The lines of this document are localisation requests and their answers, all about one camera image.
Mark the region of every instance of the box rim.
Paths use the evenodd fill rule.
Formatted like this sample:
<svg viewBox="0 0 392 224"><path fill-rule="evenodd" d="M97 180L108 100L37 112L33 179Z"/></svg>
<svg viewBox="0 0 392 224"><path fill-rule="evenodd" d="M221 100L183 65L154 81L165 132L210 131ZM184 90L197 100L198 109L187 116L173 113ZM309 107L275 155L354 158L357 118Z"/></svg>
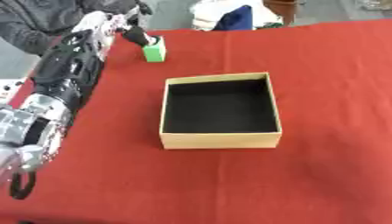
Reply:
<svg viewBox="0 0 392 224"><path fill-rule="evenodd" d="M247 78L247 79L241 79L244 78L244 75L249 75L252 76L254 75L255 77L252 78ZM220 76L222 77L227 77L228 79L224 80L211 80L211 81L205 81L205 79L208 78L215 78ZM274 132L256 132L256 133L171 133L171 132L164 132L164 125L165 125L165 115L166 115L166 106L167 106L167 97L169 94L169 86L170 85L176 85L176 84L186 84L186 83L201 83L201 82L218 82L218 81L241 81L241 80L258 80L261 79L262 77L267 78L267 86L270 94L270 100L272 103L272 108L274 110L275 114L275 123L277 127L277 131ZM280 121L279 117L279 110L277 109L277 101L275 97L275 93L272 88L272 83L270 79L270 74L268 72L260 72L260 73L225 73L225 74L209 74L209 75L199 75L199 76L190 76L190 77L179 77L179 78L169 78L166 79L164 83L164 98L163 98L163 104L162 104L162 109L161 109L161 118L159 122L159 135L268 135L268 134L280 134L282 135L283 129L282 129L282 124Z"/></svg>

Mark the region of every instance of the metallic robotic arm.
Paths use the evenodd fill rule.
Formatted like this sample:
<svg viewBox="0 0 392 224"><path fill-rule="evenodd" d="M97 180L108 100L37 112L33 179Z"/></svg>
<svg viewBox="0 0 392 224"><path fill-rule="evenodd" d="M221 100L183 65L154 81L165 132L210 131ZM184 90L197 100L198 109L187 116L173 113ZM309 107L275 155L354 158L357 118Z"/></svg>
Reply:
<svg viewBox="0 0 392 224"><path fill-rule="evenodd" d="M130 25L129 16L87 14L42 57L31 77L33 92L23 104L0 106L0 184L12 179L12 197L24 199L29 194L29 189L20 189L20 174L30 173L35 181L35 171L58 153L100 79L116 33L140 46L158 41Z"/></svg>

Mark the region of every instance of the table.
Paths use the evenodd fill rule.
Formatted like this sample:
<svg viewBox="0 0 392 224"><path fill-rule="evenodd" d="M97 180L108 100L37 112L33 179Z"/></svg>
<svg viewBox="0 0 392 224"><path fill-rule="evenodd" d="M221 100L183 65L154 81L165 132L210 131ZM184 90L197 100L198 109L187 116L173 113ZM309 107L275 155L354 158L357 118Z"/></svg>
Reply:
<svg viewBox="0 0 392 224"><path fill-rule="evenodd" d="M119 38L33 195L2 191L2 223L392 223L391 25L163 31L160 64ZM276 149L162 150L166 78L263 71L282 120Z"/></svg>

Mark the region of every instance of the open box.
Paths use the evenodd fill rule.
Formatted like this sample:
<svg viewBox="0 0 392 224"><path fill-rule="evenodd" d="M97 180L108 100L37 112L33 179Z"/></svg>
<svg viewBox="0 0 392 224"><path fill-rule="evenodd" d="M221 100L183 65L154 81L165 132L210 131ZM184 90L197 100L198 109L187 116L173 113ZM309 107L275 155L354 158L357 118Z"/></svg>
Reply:
<svg viewBox="0 0 392 224"><path fill-rule="evenodd" d="M268 73L166 80L159 135L167 150L276 147L282 127Z"/></svg>

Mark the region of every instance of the green cube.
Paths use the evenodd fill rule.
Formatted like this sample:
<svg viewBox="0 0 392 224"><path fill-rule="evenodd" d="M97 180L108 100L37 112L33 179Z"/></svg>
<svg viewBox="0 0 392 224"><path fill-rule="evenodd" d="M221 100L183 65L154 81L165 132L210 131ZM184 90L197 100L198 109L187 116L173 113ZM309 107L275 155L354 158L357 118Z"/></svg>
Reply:
<svg viewBox="0 0 392 224"><path fill-rule="evenodd" d="M147 45L143 48L144 56L148 62L163 62L166 56L166 46L163 37L157 37L155 45Z"/></svg>

